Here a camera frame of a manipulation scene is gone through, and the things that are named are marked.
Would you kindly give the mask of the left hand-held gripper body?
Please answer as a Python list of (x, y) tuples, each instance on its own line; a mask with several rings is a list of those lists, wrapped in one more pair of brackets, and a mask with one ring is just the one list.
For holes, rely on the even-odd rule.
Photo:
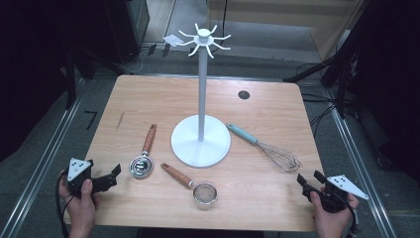
[(71, 195), (80, 197), (82, 185), (87, 179), (90, 179), (93, 184), (91, 193), (94, 194), (98, 191), (95, 180), (91, 176), (91, 168), (93, 166), (94, 164), (92, 160), (82, 161), (76, 158), (70, 159), (66, 177), (66, 184)]

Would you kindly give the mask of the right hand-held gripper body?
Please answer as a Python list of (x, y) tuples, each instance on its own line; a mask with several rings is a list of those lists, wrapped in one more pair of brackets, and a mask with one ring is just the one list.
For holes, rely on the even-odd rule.
[(358, 188), (345, 175), (327, 177), (325, 188), (320, 194), (323, 208), (331, 213), (344, 210), (347, 205), (348, 194), (369, 200), (369, 196)]

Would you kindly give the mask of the wooden handled metal egg separator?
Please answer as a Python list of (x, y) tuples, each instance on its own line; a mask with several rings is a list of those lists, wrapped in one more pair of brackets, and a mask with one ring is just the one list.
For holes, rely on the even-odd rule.
[(157, 131), (157, 125), (152, 124), (146, 141), (142, 148), (142, 153), (133, 158), (129, 165), (129, 171), (132, 177), (135, 179), (145, 179), (153, 170), (153, 160), (150, 158), (150, 151), (153, 145), (155, 134)]

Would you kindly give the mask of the wooden handled mesh strainer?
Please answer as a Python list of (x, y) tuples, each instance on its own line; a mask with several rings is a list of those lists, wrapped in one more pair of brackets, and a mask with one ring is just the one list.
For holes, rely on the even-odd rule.
[(166, 163), (162, 163), (160, 167), (183, 186), (191, 189), (198, 205), (210, 206), (218, 200), (218, 191), (212, 183), (205, 181), (195, 184), (191, 178)]

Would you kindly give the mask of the teal handled wire whisk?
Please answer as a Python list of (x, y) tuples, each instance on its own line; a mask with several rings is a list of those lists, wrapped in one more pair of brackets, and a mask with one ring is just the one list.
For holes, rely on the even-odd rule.
[(228, 123), (227, 128), (249, 143), (259, 147), (282, 172), (292, 173), (302, 167), (297, 157), (288, 150), (263, 143), (257, 137), (235, 124)]

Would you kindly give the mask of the white utensil rack stand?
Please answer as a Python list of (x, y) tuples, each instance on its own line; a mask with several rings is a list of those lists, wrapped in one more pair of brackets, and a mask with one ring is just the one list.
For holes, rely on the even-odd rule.
[(231, 146), (231, 136), (225, 124), (216, 117), (206, 114), (208, 59), (212, 59), (211, 46), (222, 51), (228, 51), (217, 44), (230, 38), (213, 37), (217, 30), (214, 26), (211, 30), (200, 28), (195, 25), (194, 35), (179, 31), (191, 41), (182, 43), (183, 46), (194, 44), (190, 57), (198, 55), (198, 114), (181, 120), (171, 134), (171, 148), (174, 154), (184, 164), (198, 169), (210, 168), (220, 163), (228, 154)]

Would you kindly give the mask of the person's right hand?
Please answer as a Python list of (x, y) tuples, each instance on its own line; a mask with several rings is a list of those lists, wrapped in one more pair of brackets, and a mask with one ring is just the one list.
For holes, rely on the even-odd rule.
[(310, 197), (314, 207), (312, 219), (318, 238), (341, 238), (344, 230), (353, 218), (351, 211), (346, 208), (337, 213), (327, 212), (323, 208), (317, 192), (311, 191)]

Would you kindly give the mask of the person's left hand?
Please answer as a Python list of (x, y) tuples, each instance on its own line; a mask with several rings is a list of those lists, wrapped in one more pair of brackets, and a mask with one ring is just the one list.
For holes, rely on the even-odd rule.
[(91, 193), (92, 188), (92, 181), (87, 179), (82, 185), (81, 196), (72, 197), (68, 188), (64, 185), (64, 178), (60, 179), (58, 195), (67, 205), (66, 210), (70, 218), (70, 231), (92, 231), (95, 227), (96, 208), (100, 200), (97, 195)]

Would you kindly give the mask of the black stand leg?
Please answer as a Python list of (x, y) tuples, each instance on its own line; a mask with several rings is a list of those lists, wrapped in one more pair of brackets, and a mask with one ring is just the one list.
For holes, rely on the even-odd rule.
[(320, 71), (321, 69), (331, 65), (334, 62), (335, 58), (334, 57), (330, 57), (326, 60), (323, 60), (319, 63), (316, 63), (315, 65), (309, 67), (308, 69), (297, 73), (296, 75), (292, 76), (292, 77), (288, 77), (288, 78), (284, 78), (282, 81), (283, 82), (287, 82), (287, 83), (296, 83), (306, 77), (308, 77), (309, 75), (314, 74), (315, 72)]

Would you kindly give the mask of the white paper tag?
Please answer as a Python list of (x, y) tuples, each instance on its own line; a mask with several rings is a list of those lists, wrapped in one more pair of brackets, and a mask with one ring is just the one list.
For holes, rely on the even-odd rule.
[(169, 35), (162, 38), (166, 44), (171, 45), (172, 47), (177, 47), (180, 44), (183, 44), (183, 40), (175, 35)]

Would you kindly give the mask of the dark cabinet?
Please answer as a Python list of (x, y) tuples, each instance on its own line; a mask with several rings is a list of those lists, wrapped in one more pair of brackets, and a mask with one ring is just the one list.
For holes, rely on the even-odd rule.
[(147, 0), (104, 0), (115, 46), (115, 59), (137, 56), (150, 22)]

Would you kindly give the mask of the metal floor rail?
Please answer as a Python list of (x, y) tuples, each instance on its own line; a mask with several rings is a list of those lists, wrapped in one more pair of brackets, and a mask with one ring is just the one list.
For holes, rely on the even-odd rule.
[(356, 172), (358, 181), (362, 186), (362, 189), (368, 195), (367, 204), (369, 206), (370, 212), (374, 218), (380, 235), (382, 236), (382, 238), (396, 238), (395, 230), (393, 229), (387, 211), (368, 174), (368, 170), (364, 164), (360, 151), (353, 139), (347, 121), (341, 117), (340, 113), (338, 112), (338, 109), (335, 109), (332, 112), (332, 115), (336, 123), (336, 127), (338, 128), (338, 131), (344, 142), (345, 148), (350, 157), (350, 161)]
[(23, 219), (34, 189), (40, 184), (53, 148), (71, 115), (66, 94), (59, 97), (31, 130), (19, 149), (0, 163), (0, 238), (10, 234)]

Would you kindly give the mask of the black upright stand post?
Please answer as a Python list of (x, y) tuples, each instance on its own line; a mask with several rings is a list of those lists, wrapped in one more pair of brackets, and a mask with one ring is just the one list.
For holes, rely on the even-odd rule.
[(74, 59), (72, 54), (72, 48), (69, 48), (66, 54), (66, 84), (67, 84), (67, 103), (66, 108), (69, 109), (76, 98), (76, 86), (75, 86), (75, 75), (74, 75)]

